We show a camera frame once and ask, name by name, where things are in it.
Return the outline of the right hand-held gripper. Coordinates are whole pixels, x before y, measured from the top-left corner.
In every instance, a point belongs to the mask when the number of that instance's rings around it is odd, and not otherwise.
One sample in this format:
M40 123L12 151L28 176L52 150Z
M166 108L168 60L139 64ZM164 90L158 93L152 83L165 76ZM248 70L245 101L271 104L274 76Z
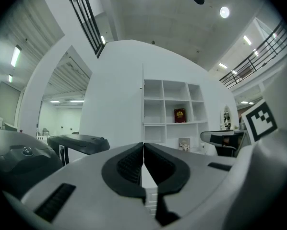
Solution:
M265 88L263 98L242 118L252 143L276 131L287 134L287 64Z

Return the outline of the white cabinet door ribbed glass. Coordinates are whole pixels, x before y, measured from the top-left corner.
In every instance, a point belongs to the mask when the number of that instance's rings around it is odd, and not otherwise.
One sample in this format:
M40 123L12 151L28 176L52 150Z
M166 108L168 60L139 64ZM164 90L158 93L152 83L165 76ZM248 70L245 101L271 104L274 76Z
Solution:
M142 64L142 85L140 87L141 90L141 139L142 143L144 143L144 63Z

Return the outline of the beige picture book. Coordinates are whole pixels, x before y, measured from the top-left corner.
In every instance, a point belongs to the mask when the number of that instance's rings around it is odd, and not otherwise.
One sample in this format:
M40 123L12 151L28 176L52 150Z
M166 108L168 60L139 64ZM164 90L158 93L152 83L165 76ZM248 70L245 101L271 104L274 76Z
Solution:
M181 151L189 152L191 150L191 139L190 138L179 138L178 148Z

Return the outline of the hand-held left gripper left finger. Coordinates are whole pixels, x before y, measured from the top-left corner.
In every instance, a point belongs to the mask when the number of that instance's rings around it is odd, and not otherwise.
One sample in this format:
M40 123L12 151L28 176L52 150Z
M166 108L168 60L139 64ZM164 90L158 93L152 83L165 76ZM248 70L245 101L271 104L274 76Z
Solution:
M143 144L130 144L71 162L21 199L4 193L33 230L155 230L140 185Z

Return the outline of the white ornate oval mirror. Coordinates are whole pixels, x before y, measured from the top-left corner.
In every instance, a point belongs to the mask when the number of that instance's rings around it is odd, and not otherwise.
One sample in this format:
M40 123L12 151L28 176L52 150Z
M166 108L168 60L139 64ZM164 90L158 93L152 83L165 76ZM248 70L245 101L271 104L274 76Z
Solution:
M221 110L220 114L220 128L221 130L231 129L231 112L228 106L225 106Z

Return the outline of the white shelving cabinet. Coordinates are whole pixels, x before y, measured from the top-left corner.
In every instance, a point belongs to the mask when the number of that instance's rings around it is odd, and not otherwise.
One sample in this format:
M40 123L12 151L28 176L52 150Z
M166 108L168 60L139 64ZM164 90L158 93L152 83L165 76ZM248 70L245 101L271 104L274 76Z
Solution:
M208 130L200 85L144 80L144 142L179 149L179 138L191 139L190 152L205 154L200 134ZM175 123L174 110L184 108L186 123Z

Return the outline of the black metal railing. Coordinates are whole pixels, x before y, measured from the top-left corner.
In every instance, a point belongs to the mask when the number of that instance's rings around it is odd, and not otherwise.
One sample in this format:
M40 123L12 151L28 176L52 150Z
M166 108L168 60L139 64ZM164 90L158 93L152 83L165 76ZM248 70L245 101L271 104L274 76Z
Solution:
M97 26L89 0L69 0L75 14L79 20L80 26L88 39L97 58L100 57L105 44Z
M247 79L287 49L287 24L281 20L267 38L242 60L230 73L219 81L227 88L232 88Z

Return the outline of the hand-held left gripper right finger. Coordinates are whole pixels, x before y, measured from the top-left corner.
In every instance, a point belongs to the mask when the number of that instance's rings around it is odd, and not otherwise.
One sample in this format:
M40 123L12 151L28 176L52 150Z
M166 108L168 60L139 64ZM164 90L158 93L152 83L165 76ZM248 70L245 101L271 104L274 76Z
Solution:
M155 143L143 145L143 187L161 226L182 219L221 184L236 160L185 152Z

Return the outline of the black office chair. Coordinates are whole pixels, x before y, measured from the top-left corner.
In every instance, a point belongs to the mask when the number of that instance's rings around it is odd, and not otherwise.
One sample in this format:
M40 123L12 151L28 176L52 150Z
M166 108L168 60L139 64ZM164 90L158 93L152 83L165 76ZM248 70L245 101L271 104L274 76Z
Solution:
M218 156L237 157L245 132L234 130L205 131L200 139L214 145Z

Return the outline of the dark red hardcover book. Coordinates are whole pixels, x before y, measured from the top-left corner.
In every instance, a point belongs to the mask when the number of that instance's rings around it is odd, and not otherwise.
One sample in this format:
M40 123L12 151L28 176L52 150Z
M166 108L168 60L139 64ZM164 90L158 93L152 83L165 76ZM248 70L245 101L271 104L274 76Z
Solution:
M184 108L174 110L175 123L186 123L186 113Z

